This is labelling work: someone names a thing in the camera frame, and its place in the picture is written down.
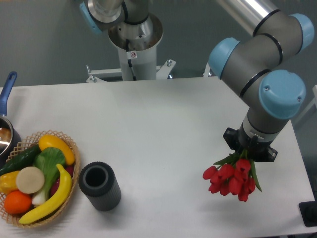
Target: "red tulip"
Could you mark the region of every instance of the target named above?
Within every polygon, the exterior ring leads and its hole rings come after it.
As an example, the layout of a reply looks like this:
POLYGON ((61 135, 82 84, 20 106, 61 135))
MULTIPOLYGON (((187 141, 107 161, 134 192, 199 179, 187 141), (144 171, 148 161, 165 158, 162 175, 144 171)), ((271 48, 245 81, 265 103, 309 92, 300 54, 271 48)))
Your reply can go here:
POLYGON ((236 162, 236 169, 243 173, 249 172, 251 169, 250 161, 246 159, 239 159, 236 162))
POLYGON ((239 181, 236 177, 232 177, 229 180, 229 191, 232 193, 232 195, 237 195, 240 193, 242 184, 243 183, 239 181))
POLYGON ((248 201, 248 197, 249 197, 249 193, 243 191, 243 189, 240 191, 240 193, 238 194, 238 199, 241 202, 246 202, 248 201))
POLYGON ((212 183, 209 187, 211 193, 217 193, 220 191, 221 184, 220 183, 212 183))
POLYGON ((210 179, 211 183, 222 183, 221 176, 219 176, 219 171, 216 171, 216 173, 213 174, 213 176, 210 179))
POLYGON ((217 168, 216 166, 211 166, 210 168, 206 169, 203 174, 203 179, 211 179, 213 174, 216 173, 217 168))
POLYGON ((228 182, 224 182, 221 184, 220 194, 223 196, 226 196, 229 194, 229 183, 228 182))
POLYGON ((218 172, 218 176, 222 180, 226 180, 230 178, 231 176, 233 176, 233 174, 234 174, 234 168, 230 164, 223 165, 218 172))
POLYGON ((243 184, 243 191, 245 191, 248 194, 251 194, 256 189, 256 182, 254 178, 249 178, 244 184, 243 184))
POLYGON ((234 171, 234 177, 239 180, 240 182, 244 183, 248 180, 249 175, 243 172, 240 172, 239 170, 235 169, 234 171))

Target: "white tabletop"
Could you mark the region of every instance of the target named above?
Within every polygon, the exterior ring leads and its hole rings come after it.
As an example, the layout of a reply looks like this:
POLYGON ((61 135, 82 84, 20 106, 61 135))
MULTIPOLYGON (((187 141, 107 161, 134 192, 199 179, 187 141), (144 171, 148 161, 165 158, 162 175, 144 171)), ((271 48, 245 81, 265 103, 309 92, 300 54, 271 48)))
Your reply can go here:
POLYGON ((122 192, 99 212, 77 187, 52 224, 22 230, 0 220, 1 237, 263 237, 316 232, 298 204, 314 200, 291 123, 256 163, 263 192, 248 202, 208 192, 203 171, 232 151, 222 138, 248 108, 217 78, 15 87, 8 119, 21 137, 58 130, 77 143, 82 167, 104 161, 122 192))

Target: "yellow bell pepper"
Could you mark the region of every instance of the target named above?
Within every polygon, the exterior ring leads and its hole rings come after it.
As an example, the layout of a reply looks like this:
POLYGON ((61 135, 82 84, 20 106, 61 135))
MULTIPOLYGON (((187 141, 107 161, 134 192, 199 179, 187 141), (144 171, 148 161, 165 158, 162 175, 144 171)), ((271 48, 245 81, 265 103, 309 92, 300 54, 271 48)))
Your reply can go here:
POLYGON ((12 191, 18 190, 15 179, 20 171, 14 171, 0 176, 0 192, 8 194, 12 191))
POLYGON ((23 215, 20 218, 19 223, 30 224, 32 222, 35 222, 51 214, 66 201, 67 197, 70 194, 72 186, 71 176, 61 164, 57 164, 56 166, 60 173, 59 187, 56 193, 42 205, 32 209, 31 211, 23 215))
POLYGON ((48 147, 54 147, 60 149, 64 156, 67 165, 72 165, 75 162, 75 156, 73 151, 68 147, 68 145, 59 137, 54 135, 43 135, 39 139, 39 147, 41 151, 45 150, 48 147))

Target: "black cylinder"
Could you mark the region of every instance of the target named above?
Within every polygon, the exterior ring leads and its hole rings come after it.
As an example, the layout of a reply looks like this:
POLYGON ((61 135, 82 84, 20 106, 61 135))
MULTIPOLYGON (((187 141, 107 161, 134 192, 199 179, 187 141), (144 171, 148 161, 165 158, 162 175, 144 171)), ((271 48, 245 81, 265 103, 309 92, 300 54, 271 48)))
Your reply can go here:
POLYGON ((121 190, 112 168, 104 162, 85 166, 79 175, 79 187, 100 211, 113 209, 121 199, 121 190))

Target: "woven basket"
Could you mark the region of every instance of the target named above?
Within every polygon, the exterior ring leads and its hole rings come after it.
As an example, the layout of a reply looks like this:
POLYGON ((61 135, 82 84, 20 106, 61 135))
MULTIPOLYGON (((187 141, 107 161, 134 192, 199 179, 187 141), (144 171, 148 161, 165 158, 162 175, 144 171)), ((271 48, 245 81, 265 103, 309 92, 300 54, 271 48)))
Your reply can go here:
POLYGON ((16 227, 20 227, 20 228, 35 228, 35 227, 39 227, 42 225, 45 225, 49 222, 51 222, 53 219, 55 219, 57 216, 59 216, 63 210, 65 209, 65 207, 67 206, 67 204, 69 203, 69 200, 74 192, 76 183, 78 182, 78 177, 79 177, 79 169, 80 169, 80 158, 79 158, 79 151, 77 148, 76 143, 66 134, 62 133, 62 132, 57 132, 57 131, 42 131, 42 132, 37 132, 35 134, 32 134, 31 136, 27 136, 26 139, 22 140, 22 142, 19 142, 18 145, 14 148, 14 150, 11 152, 10 156, 8 157, 7 161, 12 159, 14 156, 16 156, 17 154, 19 154, 21 151, 25 150, 26 148, 35 145, 38 143, 39 139, 45 135, 45 134, 51 134, 51 135, 55 135, 59 138, 61 138, 63 141, 65 141, 65 143, 71 148, 71 150, 73 151, 74 155, 75 155, 75 168, 74 168, 74 175, 73 175, 73 183, 72 183, 72 188, 70 191, 70 194, 68 196, 68 198, 66 199, 66 201, 48 218, 44 219, 44 220, 40 220, 39 222, 35 222, 32 224, 28 224, 28 225, 23 225, 19 223, 19 219, 21 218, 21 216, 17 216, 17 215, 10 215, 8 213, 6 213, 4 207, 3 207, 3 202, 5 199, 5 194, 0 193, 0 216, 6 220, 7 223, 9 224, 13 224, 16 227))

